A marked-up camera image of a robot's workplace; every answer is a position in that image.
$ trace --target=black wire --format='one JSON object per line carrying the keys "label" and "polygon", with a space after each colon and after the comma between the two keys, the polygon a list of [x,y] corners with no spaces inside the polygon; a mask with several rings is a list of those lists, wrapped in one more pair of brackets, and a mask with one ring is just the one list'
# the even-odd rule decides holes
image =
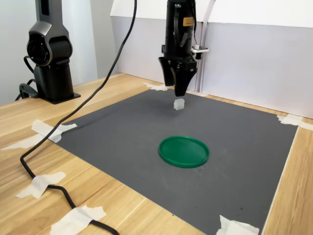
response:
{"label": "black wire", "polygon": [[[26,64],[26,66],[29,68],[29,70],[30,70],[32,73],[34,73],[34,70],[33,70],[33,68],[30,66],[30,64],[29,64],[29,62],[28,62],[27,59],[29,59],[29,56],[28,56],[28,55],[24,57],[24,62],[25,62],[25,64]],[[34,79],[30,79],[27,84],[30,85],[32,82],[35,82],[35,80],[34,80]],[[22,96],[22,95],[19,94],[18,97],[16,97],[15,101],[18,101],[18,100],[21,98],[21,96]]]}
{"label": "black wire", "polygon": [[[21,156],[20,161],[21,161],[22,165],[24,166],[25,170],[28,172],[28,174],[29,174],[32,178],[35,178],[36,175],[35,175],[35,174],[31,171],[31,169],[28,167],[28,165],[27,165],[27,163],[25,162],[24,158],[25,158],[27,155],[29,155],[31,152],[33,152],[35,149],[37,149],[40,145],[42,145],[42,144],[51,136],[51,134],[60,126],[60,124],[61,124],[62,122],[64,122],[65,120],[67,120],[68,118],[70,118],[71,116],[73,116],[75,113],[77,113],[85,104],[87,104],[88,101],[90,101],[90,100],[104,87],[104,85],[107,83],[107,81],[108,81],[108,79],[109,79],[109,77],[110,77],[110,75],[111,75],[111,73],[112,73],[112,71],[113,71],[113,69],[114,69],[114,67],[115,67],[115,65],[116,65],[116,63],[117,63],[119,57],[120,57],[120,55],[121,55],[122,49],[123,49],[123,47],[124,47],[124,45],[125,45],[125,43],[126,43],[128,37],[129,37],[130,33],[131,33],[132,29],[133,29],[134,22],[135,22],[135,19],[136,19],[136,12],[137,12],[137,0],[134,0],[134,14],[133,14],[133,19],[132,19],[132,23],[131,23],[130,29],[129,29],[129,31],[128,31],[128,33],[127,33],[127,35],[126,35],[124,41],[123,41],[122,44],[121,44],[121,47],[120,47],[120,49],[119,49],[119,51],[118,51],[118,54],[117,54],[117,56],[116,56],[116,59],[114,60],[113,65],[112,65],[112,67],[111,67],[111,69],[110,69],[110,71],[109,71],[109,73],[108,73],[106,79],[105,79],[104,82],[101,84],[101,86],[98,87],[98,88],[95,90],[95,92],[94,92],[88,99],[86,99],[80,106],[78,106],[72,113],[70,113],[70,114],[67,115],[66,117],[62,118],[62,119],[55,125],[55,127],[54,127],[38,144],[36,144],[34,147],[32,147],[31,149],[29,149],[26,153],[24,153],[24,154]],[[75,204],[74,204],[74,202],[73,202],[72,199],[70,198],[70,196],[69,196],[69,194],[68,194],[68,192],[66,191],[65,188],[63,188],[63,187],[61,187],[61,186],[57,186],[57,185],[48,185],[48,188],[61,190],[61,191],[63,192],[65,198],[67,199],[68,203],[70,204],[70,206],[71,206],[72,208],[75,208],[75,207],[76,207]],[[108,225],[105,225],[105,224],[103,224],[103,223],[100,223],[100,222],[98,222],[98,221],[92,220],[92,221],[90,222],[90,224],[93,224],[93,225],[98,226],[98,227],[100,227],[100,228],[102,228],[102,229],[105,229],[105,230],[109,231],[110,233],[112,233],[112,234],[114,234],[114,235],[118,235],[118,234],[119,234],[118,231],[116,231],[115,229],[109,227]]]}
{"label": "black wire", "polygon": [[197,29],[197,14],[196,14],[196,1],[195,0],[191,0],[192,3],[192,9],[194,12],[194,33],[196,33],[196,29]]}
{"label": "black wire", "polygon": [[[30,79],[30,80],[27,82],[27,84],[30,85],[32,82],[35,82],[35,83],[36,83],[36,81],[35,81],[34,78]],[[18,100],[21,98],[21,96],[22,96],[22,95],[19,94],[18,97],[16,97],[15,101],[18,101]]]}
{"label": "black wire", "polygon": [[29,68],[29,70],[30,70],[32,73],[34,73],[34,70],[33,70],[33,68],[30,66],[30,64],[29,64],[29,62],[28,62],[27,59],[29,59],[29,56],[28,56],[28,55],[24,57],[24,62],[25,62],[25,64],[26,64],[26,66]]}

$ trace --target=wooden tabletop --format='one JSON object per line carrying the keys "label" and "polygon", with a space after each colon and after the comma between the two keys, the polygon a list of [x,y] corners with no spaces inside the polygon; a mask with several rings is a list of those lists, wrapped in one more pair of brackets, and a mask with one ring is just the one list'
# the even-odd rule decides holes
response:
{"label": "wooden tabletop", "polygon": [[[53,126],[78,107],[100,86],[103,79],[74,87],[81,98],[58,105],[41,99],[27,98],[0,106],[0,149],[33,136],[33,121],[42,120]],[[157,82],[118,74],[69,120],[99,110],[135,94],[148,90],[143,82]],[[223,102],[241,105],[286,116],[269,110],[214,96]],[[304,118],[313,124],[313,120]],[[298,128],[277,188],[263,234],[313,234],[313,137],[312,131]],[[0,150],[0,234],[48,234],[71,208],[62,192],[47,189],[40,199],[32,196],[16,198],[31,183],[31,177],[20,163],[26,149]],[[51,141],[46,141],[26,158],[36,175],[63,171],[66,177],[58,183],[64,186],[74,203],[80,207],[102,206],[107,216],[101,222],[121,234],[202,234],[159,205],[140,195],[106,173],[91,166]],[[82,234],[105,234],[89,225]]]}

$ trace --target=masking tape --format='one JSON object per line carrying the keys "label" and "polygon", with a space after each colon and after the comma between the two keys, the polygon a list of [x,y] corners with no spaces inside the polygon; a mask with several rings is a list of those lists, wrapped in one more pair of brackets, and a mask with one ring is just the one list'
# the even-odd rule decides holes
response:
{"label": "masking tape", "polygon": [[228,220],[220,215],[221,228],[216,235],[258,235],[259,229],[249,224]]}
{"label": "masking tape", "polygon": [[54,185],[60,182],[64,177],[66,177],[64,172],[58,172],[53,175],[40,175],[36,176],[31,185],[22,190],[16,197],[23,198],[29,195],[33,195],[35,198],[40,198],[44,193],[48,185]]}
{"label": "masking tape", "polygon": [[60,221],[51,227],[51,235],[75,235],[85,229],[94,219],[99,220],[106,216],[102,207],[76,207],[67,213]]}
{"label": "masking tape", "polygon": [[159,85],[159,86],[152,85],[152,84],[149,84],[149,83],[146,83],[146,82],[144,82],[144,84],[146,84],[146,87],[150,87],[151,90],[167,91],[167,89],[168,89],[168,88],[165,86],[165,84],[162,84],[162,85]]}
{"label": "masking tape", "polygon": [[303,122],[301,116],[288,114],[286,117],[280,116],[280,115],[277,115],[277,117],[278,117],[278,120],[282,124],[290,124],[290,125],[294,125],[294,126],[300,126],[302,128],[313,131],[313,125]]}
{"label": "masking tape", "polygon": [[[60,125],[49,137],[49,140],[57,143],[61,140],[61,134],[65,131],[68,131],[70,129],[73,129],[77,127],[76,124],[72,125]],[[25,140],[22,140],[20,142],[14,143],[10,146],[7,146],[5,148],[2,148],[0,150],[7,150],[7,149],[13,149],[13,148],[29,148],[31,146],[36,145],[39,141],[41,141],[52,129],[52,126],[49,126],[48,124],[40,121],[40,120],[35,120],[33,122],[33,125],[31,129],[38,134],[29,137]]]}

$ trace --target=green plastic lid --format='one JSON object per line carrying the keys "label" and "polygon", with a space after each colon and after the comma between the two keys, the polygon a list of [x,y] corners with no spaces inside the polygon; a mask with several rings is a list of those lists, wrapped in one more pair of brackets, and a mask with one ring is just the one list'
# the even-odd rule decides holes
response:
{"label": "green plastic lid", "polygon": [[164,161],[182,168],[198,167],[209,159],[208,147],[188,136],[166,138],[160,143],[158,152]]}

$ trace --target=small white block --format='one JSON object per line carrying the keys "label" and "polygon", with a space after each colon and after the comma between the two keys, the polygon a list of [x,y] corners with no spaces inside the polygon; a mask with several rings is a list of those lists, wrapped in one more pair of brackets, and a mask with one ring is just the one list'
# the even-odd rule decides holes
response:
{"label": "small white block", "polygon": [[184,99],[176,99],[174,101],[174,109],[175,110],[183,109],[184,106],[185,106],[185,100]]}

